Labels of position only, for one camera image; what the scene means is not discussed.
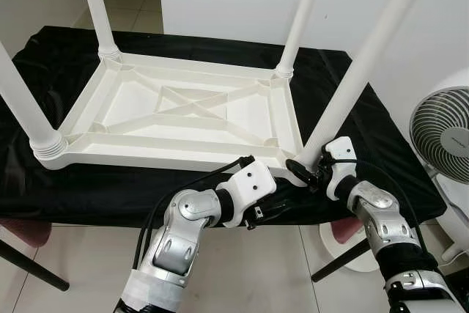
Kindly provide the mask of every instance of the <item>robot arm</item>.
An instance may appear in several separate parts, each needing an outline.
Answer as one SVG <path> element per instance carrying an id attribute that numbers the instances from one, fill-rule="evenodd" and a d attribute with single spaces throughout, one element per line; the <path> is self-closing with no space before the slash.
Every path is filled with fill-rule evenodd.
<path id="1" fill-rule="evenodd" d="M 245 210 L 276 190 L 268 168 L 254 161 L 215 190 L 183 190 L 174 195 L 163 226 L 132 270 L 115 312 L 175 312 L 191 276 L 205 227 L 236 227 Z"/>
<path id="2" fill-rule="evenodd" d="M 437 271 L 437 262 L 422 251 L 408 223 L 399 212 L 397 199 L 365 180 L 359 180 L 354 163 L 334 163 L 355 159 L 348 137 L 324 147 L 317 174 L 307 174 L 300 164 L 289 161 L 289 169 L 313 183 L 326 187 L 333 201 L 343 202 L 365 227 L 373 255 L 385 279 L 391 312 L 464 312 Z"/>
<path id="3" fill-rule="evenodd" d="M 341 159 L 355 159 L 347 137 L 324 147 L 316 174 L 291 160 L 287 167 L 312 188 L 324 188 L 330 199 L 343 202 L 362 220 L 385 279 L 391 313 L 464 312 L 437 271 L 435 259 L 422 250 L 401 216 L 397 199 L 370 182 L 359 180 L 355 164 L 336 162 Z M 275 189 L 268 168 L 254 161 L 215 190 L 175 194 L 139 269 L 132 270 L 115 312 L 177 311 L 202 230 L 219 223 L 226 227 L 239 225 L 245 211 Z M 262 209 L 254 209 L 256 216 L 262 217 Z"/>

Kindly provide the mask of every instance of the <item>white fan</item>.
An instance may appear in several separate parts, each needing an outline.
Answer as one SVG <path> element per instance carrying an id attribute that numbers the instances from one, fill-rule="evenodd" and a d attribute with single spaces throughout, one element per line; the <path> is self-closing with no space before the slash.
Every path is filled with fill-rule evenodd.
<path id="1" fill-rule="evenodd" d="M 469 249 L 469 68 L 435 87 L 410 119 L 410 137 L 448 209 L 437 220 L 454 241 L 442 258 Z"/>

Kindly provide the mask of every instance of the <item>chair leg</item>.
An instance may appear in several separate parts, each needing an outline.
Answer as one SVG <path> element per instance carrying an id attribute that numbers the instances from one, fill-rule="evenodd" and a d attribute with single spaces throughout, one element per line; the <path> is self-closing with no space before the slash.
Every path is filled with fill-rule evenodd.
<path id="1" fill-rule="evenodd" d="M 5 258 L 8 262 L 11 262 L 61 291 L 67 291 L 70 287 L 68 282 L 51 273 L 49 270 L 37 264 L 34 260 L 28 258 L 2 240 L 0 240 L 0 257 Z"/>
<path id="2" fill-rule="evenodd" d="M 316 273 L 314 273 L 311 276 L 311 280 L 314 282 L 318 282 L 319 280 L 324 279 L 326 276 L 332 274 L 337 269 L 342 268 L 347 263 L 352 262 L 355 258 L 358 258 L 359 256 L 361 256 L 363 253 L 365 253 L 369 249 L 370 248 L 369 248 L 368 239 L 365 238 L 361 242 L 354 245 L 347 252 L 335 258 L 335 260 L 327 264 L 325 267 L 323 267 L 322 269 L 319 269 Z"/>

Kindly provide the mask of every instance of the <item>black cloth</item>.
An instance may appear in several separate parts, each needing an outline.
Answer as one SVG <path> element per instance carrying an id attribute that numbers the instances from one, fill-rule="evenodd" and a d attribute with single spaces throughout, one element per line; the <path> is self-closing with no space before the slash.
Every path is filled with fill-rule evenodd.
<path id="1" fill-rule="evenodd" d="M 121 51 L 180 59 L 273 68 L 283 47 L 233 40 L 115 32 Z M 44 27 L 13 59 L 51 124 L 57 128 L 98 65 L 95 33 Z M 301 48 L 291 91 L 303 142 L 307 140 L 351 60 L 345 52 Z M 74 224 L 140 226 L 152 205 L 201 172 L 74 164 L 43 168 L 14 116 L 0 102 L 0 216 Z M 446 206 L 373 89 L 367 86 L 338 136 L 350 136 L 357 156 L 384 168 L 405 190 L 419 221 L 441 215 Z M 385 177 L 358 167 L 358 176 L 395 192 Z M 227 175 L 198 183 L 213 187 Z M 269 224 L 318 224 L 350 213 L 324 193 L 311 194 L 286 180 L 265 206 L 288 210 Z M 403 200 L 402 211 L 408 209 Z"/>

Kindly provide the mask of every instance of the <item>tiled floor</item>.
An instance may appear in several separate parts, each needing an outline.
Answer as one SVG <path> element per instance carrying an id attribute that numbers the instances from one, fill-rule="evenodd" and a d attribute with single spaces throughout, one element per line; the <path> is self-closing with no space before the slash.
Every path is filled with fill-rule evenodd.
<path id="1" fill-rule="evenodd" d="M 437 258 L 447 245 L 438 225 L 423 225 Z M 0 259 L 1 313 L 110 312 L 129 274 L 138 230 L 54 226 L 36 251 L 6 230 L 0 237 L 70 282 L 60 292 Z M 208 229 L 180 313 L 388 312 L 379 272 L 346 268 L 314 285 L 310 274 L 330 261 L 318 226 Z M 444 267 L 452 272 L 468 259 Z"/>
<path id="2" fill-rule="evenodd" d="M 163 33 L 160 0 L 104 0 L 113 31 Z M 76 28 L 93 29 L 87 10 Z"/>

